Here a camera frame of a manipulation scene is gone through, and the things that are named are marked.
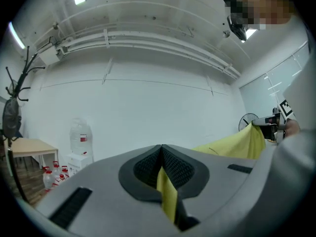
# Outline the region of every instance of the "water bottle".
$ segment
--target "water bottle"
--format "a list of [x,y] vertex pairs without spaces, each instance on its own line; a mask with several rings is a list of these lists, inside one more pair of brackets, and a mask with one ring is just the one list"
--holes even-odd
[[43,167],[43,169],[45,170],[45,173],[43,174],[43,182],[45,186],[45,191],[49,192],[52,189],[55,178],[53,176],[52,171],[50,170],[48,166]]
[[62,174],[61,168],[59,167],[58,161],[53,161],[53,175],[54,178],[58,178],[60,174]]
[[61,171],[62,171],[62,174],[64,175],[65,177],[65,180],[67,178],[69,178],[69,173],[68,173],[68,167],[67,166],[61,166]]
[[72,120],[70,148],[76,155],[92,155],[92,132],[87,122],[81,118]]

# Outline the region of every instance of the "electric fan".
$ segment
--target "electric fan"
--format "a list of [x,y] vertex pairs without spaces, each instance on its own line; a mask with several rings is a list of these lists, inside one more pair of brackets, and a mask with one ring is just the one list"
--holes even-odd
[[246,126],[248,126],[253,120],[258,119],[258,116],[253,113],[247,113],[244,115],[239,121],[238,130],[243,130]]

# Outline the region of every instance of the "white pipe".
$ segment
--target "white pipe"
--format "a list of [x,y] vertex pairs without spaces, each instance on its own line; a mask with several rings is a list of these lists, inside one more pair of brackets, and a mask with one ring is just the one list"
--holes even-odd
[[33,43],[33,45],[35,46],[35,44],[37,43],[37,42],[39,42],[39,40],[41,40],[41,38],[43,38],[45,35],[47,35],[50,31],[52,31],[54,28],[49,28],[45,33],[43,33],[34,43]]
[[154,33],[144,33],[144,32],[136,32],[136,31],[113,31],[113,32],[108,32],[108,36],[136,36],[136,37],[144,37],[144,38],[152,38],[152,39],[158,39],[158,40],[165,40],[167,42],[171,42],[174,44],[182,45],[188,48],[191,48],[193,50],[196,50],[197,52],[200,52],[208,57],[211,57],[212,59],[220,62],[223,64],[223,68],[228,66],[228,63],[223,61],[222,59],[218,58],[214,54],[196,46],[190,43],[187,43],[183,40],[175,39],[169,36],[161,35],[161,34],[154,34]]
[[225,54],[224,52],[222,52],[221,50],[219,50],[218,48],[214,47],[213,45],[211,45],[210,43],[206,42],[204,40],[203,37],[199,36],[197,33],[195,33],[194,36],[179,30],[178,28],[174,28],[174,27],[169,27],[169,26],[165,26],[165,25],[159,25],[159,24],[150,24],[150,23],[144,23],[144,22],[124,22],[124,21],[120,21],[120,22],[114,22],[114,23],[107,23],[107,24],[100,24],[100,25],[96,25],[96,26],[92,26],[92,27],[88,27],[79,31],[76,31],[74,34],[69,34],[68,36],[64,37],[67,38],[69,36],[80,36],[82,34],[87,34],[87,33],[91,33],[91,32],[95,32],[95,31],[101,31],[104,28],[107,28],[107,30],[111,29],[111,28],[116,28],[118,26],[118,24],[121,26],[122,24],[125,24],[124,26],[128,26],[128,25],[139,25],[139,26],[151,26],[154,28],[160,28],[162,30],[168,31],[168,30],[172,30],[175,31],[179,34],[185,34],[186,36],[190,37],[190,38],[197,38],[199,39],[199,41],[202,42],[203,45],[205,45],[206,47],[212,49],[213,51],[217,51],[220,52],[222,55],[226,56],[228,59],[232,60],[231,57],[229,57],[227,54]]
[[62,47],[61,47],[59,50],[63,53],[63,55],[65,55],[65,52],[64,52],[64,50],[63,50]]
[[[93,45],[102,45],[102,44],[105,44],[106,42],[103,40],[103,41],[93,41],[93,42],[90,42],[90,43],[84,43],[84,44],[81,44],[81,45],[77,45],[77,46],[74,46],[74,47],[70,47],[68,48],[68,51],[71,52],[71,51],[74,51],[75,49],[78,49],[78,48],[82,48],[82,47],[87,47],[87,46],[93,46]],[[218,67],[217,64],[214,64],[211,60],[207,59],[207,58],[204,58],[202,57],[201,55],[199,54],[195,54],[191,51],[188,51],[188,50],[185,50],[185,49],[182,49],[182,48],[179,48],[179,47],[175,47],[175,46],[170,46],[168,44],[163,44],[163,43],[158,43],[158,42],[153,42],[153,41],[148,41],[148,40],[137,40],[137,39],[112,39],[112,40],[109,40],[109,43],[110,45],[112,44],[142,44],[142,45],[152,45],[152,46],[158,46],[158,47],[162,47],[162,48],[167,48],[167,49],[171,49],[171,50],[174,50],[174,51],[177,51],[179,53],[186,53],[192,57],[196,57],[210,65],[212,65],[213,67],[216,67],[218,68],[219,71],[222,71],[221,68]]]
[[222,71],[223,69],[221,69],[220,65],[214,63],[213,61],[207,59],[207,58],[204,58],[203,56],[199,55],[199,54],[195,54],[191,51],[188,51],[188,50],[185,50],[183,48],[180,48],[180,47],[176,47],[176,46],[171,46],[171,45],[168,45],[168,44],[163,44],[163,43],[159,43],[159,42],[154,42],[154,41],[148,41],[148,40],[137,40],[137,39],[112,39],[110,40],[110,44],[143,44],[143,45],[153,45],[153,46],[159,46],[159,47],[162,47],[162,48],[168,48],[168,49],[171,49],[171,50],[174,50],[174,51],[177,51],[177,52],[180,52],[180,53],[186,53],[190,56],[193,56],[193,57],[198,57],[200,60],[202,61],[205,61],[209,64],[211,64],[212,66],[214,67],[217,67],[218,70]]
[[61,31],[61,33],[63,34],[64,38],[66,38],[66,36],[65,36],[65,34],[64,34],[64,32],[63,32],[63,30],[60,28],[60,26],[59,26],[59,25],[57,25],[57,27],[58,27],[58,29]]
[[[214,28],[216,28],[217,30],[220,31],[220,28],[218,28],[216,25],[214,25],[212,22],[202,18],[201,16],[198,16],[197,14],[195,13],[192,13],[190,11],[187,11],[187,10],[184,10],[184,9],[181,9],[181,8],[178,8],[178,7],[175,7],[175,6],[172,6],[172,5],[169,5],[169,4],[165,4],[165,3],[159,3],[159,2],[150,2],[150,1],[120,1],[120,2],[111,2],[111,3],[105,3],[105,4],[100,4],[100,5],[97,5],[97,6],[94,6],[94,7],[91,7],[89,9],[86,9],[86,10],[83,10],[83,11],[80,11],[78,13],[75,13],[67,18],[65,18],[63,21],[61,21],[60,23],[64,23],[66,22],[67,20],[77,16],[77,15],[80,15],[82,13],[85,13],[87,11],[90,11],[90,10],[93,10],[93,9],[96,9],[96,8],[101,8],[101,7],[104,7],[104,6],[110,6],[110,5],[117,5],[117,4],[130,4],[130,3],[144,3],[144,4],[153,4],[153,5],[160,5],[160,6],[166,6],[166,7],[169,7],[169,8],[173,8],[173,9],[176,9],[176,10],[179,10],[179,11],[182,11],[184,13],[187,13],[187,14],[190,14],[194,17],[197,17],[199,19],[201,19],[202,21],[205,21],[206,23],[212,25]],[[224,64],[224,66],[228,66],[228,63],[226,63],[225,61],[222,61],[221,63]],[[234,69],[233,67],[230,68],[231,70],[233,70],[237,75],[241,76],[241,74],[236,70]]]
[[77,43],[80,43],[80,42],[83,42],[83,41],[86,41],[86,40],[92,40],[92,39],[97,39],[97,38],[101,38],[101,37],[104,37],[104,33],[91,34],[89,36],[85,36],[85,37],[82,37],[82,38],[79,38],[79,39],[75,39],[75,40],[72,40],[70,42],[61,43],[58,47],[60,47],[60,46],[68,47],[68,46],[71,46],[71,45],[74,45],[74,44],[77,44]]
[[[60,46],[68,47],[68,46],[71,46],[73,44],[80,43],[82,41],[92,40],[92,39],[96,39],[96,38],[101,38],[103,36],[104,36],[103,33],[92,34],[92,35],[85,36],[85,37],[82,37],[82,38],[79,38],[79,39],[76,39],[76,40],[73,40],[73,41],[70,41],[70,42],[64,42],[64,43],[60,44]],[[200,53],[202,53],[202,54],[204,54],[204,55],[206,55],[208,57],[211,57],[211,58],[213,58],[213,59],[215,59],[215,60],[217,60],[219,62],[227,64],[226,62],[224,62],[223,60],[221,60],[217,56],[211,54],[210,52],[208,52],[208,51],[206,51],[206,50],[204,50],[204,49],[202,49],[200,47],[197,47],[197,46],[195,46],[193,44],[189,44],[189,43],[187,43],[185,41],[182,41],[182,40],[178,40],[178,39],[171,38],[171,37],[164,36],[164,35],[160,35],[160,34],[136,32],[136,31],[113,31],[113,32],[108,32],[108,36],[112,36],[112,37],[113,36],[133,36],[133,37],[142,37],[142,38],[152,38],[152,39],[164,40],[164,41],[167,41],[167,42],[171,42],[171,43],[174,43],[174,44],[182,45],[184,47],[193,49],[193,50],[198,51],[198,52],[200,52]],[[219,67],[221,70],[223,70],[225,68],[224,66],[222,66],[220,64],[216,64],[216,63],[214,63],[213,61],[210,61],[210,60],[209,60],[209,63],[211,63],[214,66]]]
[[73,52],[73,51],[76,51],[77,49],[81,49],[83,47],[88,47],[88,46],[99,46],[99,45],[104,45],[106,44],[105,40],[100,40],[100,41],[93,41],[93,42],[89,42],[89,43],[84,43],[84,44],[81,44],[81,45],[76,45],[76,46],[73,46],[73,47],[69,47],[68,48],[68,52]]
[[[165,48],[170,49],[171,47],[166,45],[166,44],[162,44],[159,43],[159,46],[163,47],[164,49],[160,49],[160,48],[156,48],[156,47],[151,47],[151,46],[144,46],[144,45],[140,45],[140,44],[154,44],[156,45],[155,42],[150,42],[150,41],[144,41],[144,40],[129,40],[130,42],[134,42],[135,44],[129,43],[126,44],[126,42],[123,42],[122,40],[111,40],[110,41],[110,47],[111,46],[118,46],[118,47],[136,47],[136,48],[142,48],[142,49],[149,49],[149,50],[155,50],[155,51],[160,51],[160,52],[165,52],[165,53],[170,53],[170,54],[174,54],[174,55],[178,55],[178,56],[182,56],[200,63],[203,63],[205,65],[211,66],[219,71],[222,71],[221,69],[217,68],[216,66],[212,65],[211,63],[209,63],[209,60],[196,55],[192,52],[187,52],[183,54],[183,50],[180,48],[175,48],[174,50],[177,50],[179,52],[175,52],[175,51],[171,51],[171,50],[167,50]],[[81,44],[81,45],[77,45],[71,48],[68,48],[68,52],[67,53],[71,53],[71,52],[75,52],[75,51],[79,51],[79,50],[83,50],[83,49],[88,49],[88,48],[95,48],[95,47],[106,47],[106,42],[105,41],[94,41],[91,43],[85,43],[85,44]],[[235,77],[235,75],[230,74],[229,72],[224,72],[227,75],[229,75],[230,77],[237,79]]]

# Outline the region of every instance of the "yellow cloth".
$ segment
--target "yellow cloth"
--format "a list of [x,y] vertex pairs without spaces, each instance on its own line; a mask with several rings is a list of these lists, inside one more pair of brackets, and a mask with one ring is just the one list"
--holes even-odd
[[[257,159],[265,149],[265,139],[259,127],[248,125],[232,136],[198,146],[193,150],[226,157]],[[162,194],[162,209],[174,223],[178,192],[161,168],[157,178],[157,190]]]
[[157,178],[157,190],[162,195],[162,209],[171,222],[175,220],[178,192],[161,167]]
[[265,147],[265,139],[260,128],[250,124],[236,134],[193,150],[218,156],[258,159]]

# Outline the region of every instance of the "white ceiling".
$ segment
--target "white ceiling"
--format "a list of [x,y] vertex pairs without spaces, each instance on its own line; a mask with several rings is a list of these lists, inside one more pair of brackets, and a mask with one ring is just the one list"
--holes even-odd
[[[223,31],[229,30],[225,11],[223,0],[86,0],[79,5],[74,0],[28,0],[13,25],[34,52],[49,36],[78,38],[80,31],[87,33],[99,25],[99,29],[172,36],[214,53],[242,72],[297,24],[291,20],[287,25],[260,30],[242,43],[233,33],[223,39]],[[61,32],[52,28],[54,22],[59,23]]]

